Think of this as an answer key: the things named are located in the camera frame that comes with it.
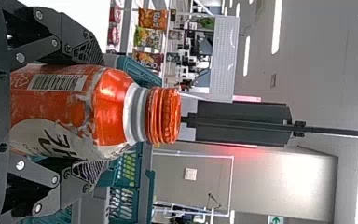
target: product display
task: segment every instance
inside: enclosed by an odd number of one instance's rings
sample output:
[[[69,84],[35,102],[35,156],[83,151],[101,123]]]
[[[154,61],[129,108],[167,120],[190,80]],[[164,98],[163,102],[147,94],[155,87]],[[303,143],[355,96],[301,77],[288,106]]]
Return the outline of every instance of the product display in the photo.
[[[184,32],[170,30],[168,32],[168,38],[171,40],[182,40],[184,38]]]
[[[139,26],[155,30],[167,30],[167,10],[139,8]]]
[[[168,52],[167,53],[167,62],[180,63],[181,62],[181,57],[180,57],[179,53]]]
[[[137,26],[134,37],[135,47],[148,47],[161,50],[162,31]]]
[[[120,33],[117,26],[110,26],[107,31],[107,45],[117,46],[120,43]]]
[[[152,70],[161,70],[161,64],[164,61],[164,55],[160,53],[148,53],[148,52],[139,52],[134,50],[132,58],[138,63],[142,64],[148,69]]]
[[[118,6],[110,7],[109,22],[121,22],[121,11]]]
[[[11,75],[11,112],[14,151],[114,160],[137,142],[173,143],[181,99],[111,68],[29,64]]]

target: bottle label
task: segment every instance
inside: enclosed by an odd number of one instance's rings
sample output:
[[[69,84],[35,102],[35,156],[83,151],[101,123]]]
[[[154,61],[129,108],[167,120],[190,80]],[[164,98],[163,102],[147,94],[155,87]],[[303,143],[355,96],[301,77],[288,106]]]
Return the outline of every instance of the bottle label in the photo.
[[[75,127],[63,127],[58,122],[46,119],[27,119],[10,130],[10,145],[14,150],[33,156],[79,158],[88,160],[113,160],[120,156],[121,147],[98,147],[92,136],[80,138]],[[108,150],[111,158],[103,151]]]
[[[86,75],[34,75],[28,91],[82,91]]]

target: plastic bottle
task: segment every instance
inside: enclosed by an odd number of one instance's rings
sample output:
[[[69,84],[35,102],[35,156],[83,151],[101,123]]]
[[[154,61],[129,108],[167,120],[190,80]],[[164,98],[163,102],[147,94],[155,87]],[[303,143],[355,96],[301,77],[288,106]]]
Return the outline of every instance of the plastic bottle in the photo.
[[[138,142],[173,143],[175,89],[139,87],[96,65],[30,64],[11,75],[12,150],[33,156],[113,160]]]

